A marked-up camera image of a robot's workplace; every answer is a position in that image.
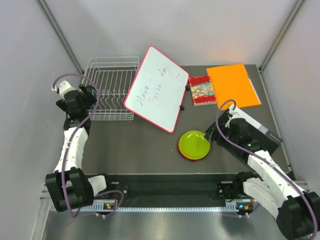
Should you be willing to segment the lime green plate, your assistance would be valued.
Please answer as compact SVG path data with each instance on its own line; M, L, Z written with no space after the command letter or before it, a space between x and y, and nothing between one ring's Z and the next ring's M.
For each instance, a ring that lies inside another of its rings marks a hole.
M205 158L210 149L211 144L205 139L205 133L198 130L187 131L178 140L180 154L192 162Z

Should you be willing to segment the orange plate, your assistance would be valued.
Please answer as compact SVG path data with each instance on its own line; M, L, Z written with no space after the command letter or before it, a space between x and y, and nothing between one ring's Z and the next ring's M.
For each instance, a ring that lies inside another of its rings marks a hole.
M197 162L205 158L211 148L208 144L182 144L181 142L177 146L179 153L191 162Z

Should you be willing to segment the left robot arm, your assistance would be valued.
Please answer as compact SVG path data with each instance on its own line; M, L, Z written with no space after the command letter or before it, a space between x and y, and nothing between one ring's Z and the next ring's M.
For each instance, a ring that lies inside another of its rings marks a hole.
M97 195L109 198L114 187L104 175L87 177L81 169L91 129L89 111L97 102L96 91L83 84L75 89L66 80L53 90L61 96L56 105L65 112L66 119L61 155L53 173L46 175L45 185L56 211L65 212L92 205Z

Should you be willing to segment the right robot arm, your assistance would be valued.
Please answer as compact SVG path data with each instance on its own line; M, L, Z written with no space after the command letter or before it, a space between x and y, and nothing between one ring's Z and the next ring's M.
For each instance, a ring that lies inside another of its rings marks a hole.
M282 142L279 137L249 115L226 110L205 131L205 139L216 142L250 168L233 180L237 197L257 200L287 240L316 238L320 197L296 184L273 160L272 154Z

